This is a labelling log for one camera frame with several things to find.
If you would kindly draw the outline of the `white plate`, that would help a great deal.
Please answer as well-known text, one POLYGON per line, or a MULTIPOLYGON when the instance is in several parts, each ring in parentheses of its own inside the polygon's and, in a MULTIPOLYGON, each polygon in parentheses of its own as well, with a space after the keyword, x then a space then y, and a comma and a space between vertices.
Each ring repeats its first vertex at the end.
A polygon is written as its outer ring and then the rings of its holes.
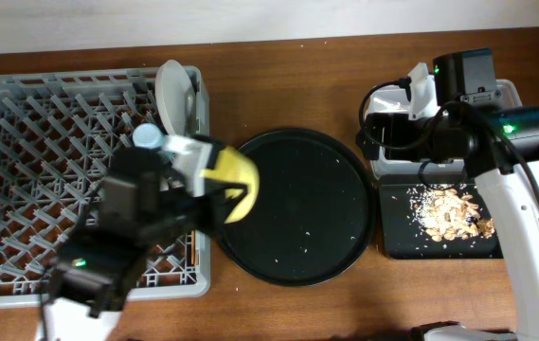
POLYGON ((164 63, 155 78, 158 114, 169 135, 186 135, 195 107, 195 90, 185 68, 175 60, 164 63))

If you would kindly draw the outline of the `blue cup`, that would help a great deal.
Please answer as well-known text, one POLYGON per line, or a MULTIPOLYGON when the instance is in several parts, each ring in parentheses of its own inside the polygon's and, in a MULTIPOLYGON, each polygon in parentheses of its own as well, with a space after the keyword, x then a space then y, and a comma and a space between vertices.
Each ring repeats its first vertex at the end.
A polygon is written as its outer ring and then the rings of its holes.
POLYGON ((151 123, 142 123, 133 132, 133 142, 139 148, 151 150, 161 148, 165 138, 160 128, 151 123))

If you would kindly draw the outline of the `wooden chopstick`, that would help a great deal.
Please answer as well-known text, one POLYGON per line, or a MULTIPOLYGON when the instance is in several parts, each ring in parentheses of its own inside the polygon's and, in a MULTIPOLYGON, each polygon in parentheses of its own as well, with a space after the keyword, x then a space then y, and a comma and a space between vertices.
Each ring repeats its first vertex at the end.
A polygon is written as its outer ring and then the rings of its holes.
POLYGON ((191 266, 197 266, 196 231, 190 232, 190 238, 190 263, 191 266))

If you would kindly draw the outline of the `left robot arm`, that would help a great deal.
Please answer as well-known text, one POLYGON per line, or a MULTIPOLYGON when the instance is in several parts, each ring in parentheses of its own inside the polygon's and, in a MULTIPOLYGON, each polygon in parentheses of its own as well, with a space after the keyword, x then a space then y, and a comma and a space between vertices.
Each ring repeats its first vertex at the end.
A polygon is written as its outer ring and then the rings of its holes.
POLYGON ((116 153, 97 189, 101 200, 87 205, 45 269, 37 339, 106 339, 156 256, 154 247, 193 230, 217 233, 247 193, 234 183, 218 183, 199 197, 183 188, 161 190, 173 173, 155 151, 116 153))

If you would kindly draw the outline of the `yellow bowl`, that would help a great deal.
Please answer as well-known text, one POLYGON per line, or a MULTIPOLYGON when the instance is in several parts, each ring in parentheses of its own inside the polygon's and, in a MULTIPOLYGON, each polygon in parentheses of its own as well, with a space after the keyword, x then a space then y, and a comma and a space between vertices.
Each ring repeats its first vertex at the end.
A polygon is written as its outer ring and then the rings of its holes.
POLYGON ((201 176, 223 193, 224 224, 239 222, 252 210, 259 195, 260 175, 246 155, 230 146, 214 146, 201 176))

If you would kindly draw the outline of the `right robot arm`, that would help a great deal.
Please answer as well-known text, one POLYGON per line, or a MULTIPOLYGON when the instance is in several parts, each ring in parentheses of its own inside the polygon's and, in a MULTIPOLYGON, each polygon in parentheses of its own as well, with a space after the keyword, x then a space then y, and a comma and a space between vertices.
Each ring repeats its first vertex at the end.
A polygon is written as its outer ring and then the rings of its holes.
POLYGON ((480 48, 375 85, 358 121, 385 236, 423 238, 416 258, 444 258, 450 246, 470 257, 496 239, 516 308, 506 338, 539 340, 539 107, 506 96, 480 48))

